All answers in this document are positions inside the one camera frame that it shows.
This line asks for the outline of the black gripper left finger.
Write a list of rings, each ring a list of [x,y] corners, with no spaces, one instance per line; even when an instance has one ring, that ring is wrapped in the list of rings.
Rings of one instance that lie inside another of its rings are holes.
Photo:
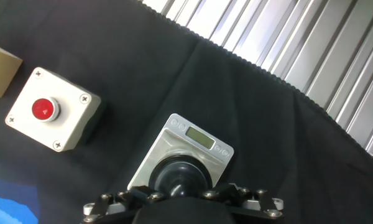
[[[163,200],[164,193],[144,185],[115,194],[103,193],[83,206],[82,224],[132,223],[144,206]]]

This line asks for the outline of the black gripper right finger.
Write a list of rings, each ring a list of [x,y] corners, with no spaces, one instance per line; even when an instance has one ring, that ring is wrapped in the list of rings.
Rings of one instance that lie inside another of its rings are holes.
[[[235,223],[283,223],[283,200],[273,198],[268,190],[221,184],[205,190],[201,198],[225,206]]]

